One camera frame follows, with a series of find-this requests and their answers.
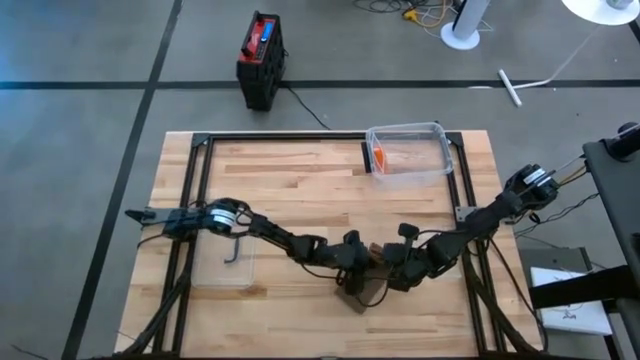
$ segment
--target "orange object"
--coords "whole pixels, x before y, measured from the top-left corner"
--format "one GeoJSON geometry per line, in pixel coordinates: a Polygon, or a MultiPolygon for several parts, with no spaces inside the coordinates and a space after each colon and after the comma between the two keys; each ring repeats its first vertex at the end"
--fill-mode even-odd
{"type": "Polygon", "coordinates": [[[374,147],[373,148],[373,157],[376,160],[376,165],[378,166],[378,170],[383,174],[387,173],[387,159],[384,156],[384,151],[382,148],[374,147]]]}

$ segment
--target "black metal stand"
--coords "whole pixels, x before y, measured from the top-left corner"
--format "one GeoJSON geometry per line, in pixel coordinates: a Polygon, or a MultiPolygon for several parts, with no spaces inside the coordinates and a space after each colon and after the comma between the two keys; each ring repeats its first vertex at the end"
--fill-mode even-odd
{"type": "MultiPolygon", "coordinates": [[[[459,132],[448,132],[447,138],[451,145],[455,148],[457,153],[460,176],[464,185],[466,202],[468,206],[476,206],[475,194],[473,191],[473,183],[469,172],[469,166],[464,147],[464,139],[459,132]]],[[[183,183],[182,194],[180,198],[180,206],[188,207],[189,199],[191,195],[191,188],[193,185],[193,178],[196,167],[196,159],[200,151],[204,149],[204,161],[202,164],[200,182],[198,184],[198,193],[196,206],[204,206],[206,203],[207,184],[209,179],[209,172],[211,169],[211,163],[213,159],[214,144],[216,141],[250,141],[250,140],[273,140],[273,141],[286,141],[286,140],[364,140],[365,132],[291,132],[291,133],[194,133],[191,142],[191,149],[189,152],[189,159],[187,161],[187,169],[185,173],[185,180],[183,183]]],[[[449,173],[447,175],[447,183],[449,188],[449,196],[452,205],[452,214],[455,214],[456,208],[460,207],[460,195],[456,184],[455,174],[449,173]]],[[[460,221],[457,217],[456,225],[459,227],[460,221]]],[[[166,359],[181,359],[180,352],[182,349],[182,342],[184,337],[185,323],[187,317],[187,309],[189,304],[189,292],[191,289],[191,272],[193,268],[195,249],[197,245],[197,232],[188,233],[181,241],[176,241],[171,246],[169,254],[167,272],[165,275],[165,283],[163,287],[161,306],[152,317],[149,325],[145,328],[143,333],[138,339],[121,353],[116,353],[110,359],[145,359],[162,357],[166,359]],[[182,251],[186,247],[186,260],[184,267],[176,280],[178,259],[182,251]],[[166,338],[166,321],[167,315],[173,305],[178,302],[178,313],[175,322],[175,328],[173,332],[173,339],[171,341],[171,350],[166,351],[165,338],[166,338]],[[153,338],[153,346],[151,354],[142,354],[148,344],[153,338]]],[[[477,243],[478,247],[478,261],[480,265],[480,276],[482,284],[486,293],[495,300],[495,289],[493,286],[493,280],[487,259],[487,254],[481,251],[481,243],[477,243]]],[[[463,256],[469,256],[469,252],[465,251],[463,256]]],[[[470,261],[462,261],[462,269],[466,275],[470,272],[475,273],[470,261]]],[[[480,312],[480,305],[478,301],[478,295],[476,289],[470,284],[466,284],[467,293],[469,298],[469,307],[471,311],[471,319],[474,330],[474,336],[476,340],[476,347],[478,349],[478,358],[482,359],[507,359],[507,358],[522,358],[522,354],[509,353],[506,349],[506,342],[500,323],[493,316],[490,315],[491,329],[495,338],[496,350],[489,350],[487,348],[487,339],[484,332],[482,315],[480,312]]],[[[527,355],[527,358],[549,358],[549,359],[570,359],[562,357],[552,357],[544,354],[527,355]]]]}
{"type": "Polygon", "coordinates": [[[536,309],[578,304],[595,300],[638,297],[629,266],[622,265],[574,279],[529,289],[536,309]]]}

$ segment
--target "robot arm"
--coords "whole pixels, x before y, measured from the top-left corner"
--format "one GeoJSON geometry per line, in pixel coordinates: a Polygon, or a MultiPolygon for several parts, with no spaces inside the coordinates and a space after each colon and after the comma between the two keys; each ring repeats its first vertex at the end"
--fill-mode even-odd
{"type": "Polygon", "coordinates": [[[231,239],[242,236],[263,239],[301,265],[339,269],[347,279],[344,284],[347,294],[357,296],[364,288],[365,272],[375,267],[390,269],[389,288],[398,291],[409,291],[425,277],[442,275],[456,264],[471,241],[492,236],[502,219],[545,207],[556,198],[558,187],[551,174],[538,165],[527,165],[507,181],[505,190],[489,206],[471,212],[459,230],[441,232],[413,247],[420,230],[401,224],[398,233],[405,237],[405,242],[384,244],[382,262],[374,261],[355,230],[345,234],[341,244],[328,245],[327,239],[320,236],[292,234],[254,213],[246,202],[231,198],[217,199],[201,208],[169,209],[167,219],[162,221],[157,220],[160,209],[130,210],[127,215],[142,225],[165,223],[163,235],[174,240],[201,229],[231,239]],[[246,229],[234,232],[236,225],[246,229]]]}
{"type": "Polygon", "coordinates": [[[143,226],[164,223],[162,234],[176,241],[187,238],[192,231],[206,229],[230,239],[253,236],[281,248],[296,263],[341,270],[345,289],[357,295],[364,287],[364,272],[375,262],[360,235],[352,230],[344,235],[341,244],[328,245],[327,239],[316,235],[295,235],[264,215],[253,212],[246,202],[222,198],[201,208],[128,210],[126,214],[143,226]],[[158,220],[162,212],[169,211],[165,219],[158,220]],[[234,227],[243,227],[234,231],[234,227]]]}

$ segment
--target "white paper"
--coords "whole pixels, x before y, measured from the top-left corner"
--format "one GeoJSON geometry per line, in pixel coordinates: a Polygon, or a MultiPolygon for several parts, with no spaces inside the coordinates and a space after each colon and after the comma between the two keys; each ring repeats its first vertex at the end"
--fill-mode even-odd
{"type": "MultiPolygon", "coordinates": [[[[533,286],[568,280],[585,274],[564,270],[531,268],[533,286]]],[[[611,335],[611,325],[602,302],[591,301],[538,310],[545,328],[581,332],[595,335],[611,335]]]]}

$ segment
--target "red battery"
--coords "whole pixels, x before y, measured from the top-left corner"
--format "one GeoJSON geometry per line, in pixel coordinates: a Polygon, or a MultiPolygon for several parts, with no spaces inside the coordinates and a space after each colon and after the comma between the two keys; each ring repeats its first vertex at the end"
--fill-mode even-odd
{"type": "Polygon", "coordinates": [[[284,60],[280,17],[255,11],[236,63],[247,108],[271,110],[284,74],[284,60]]]}

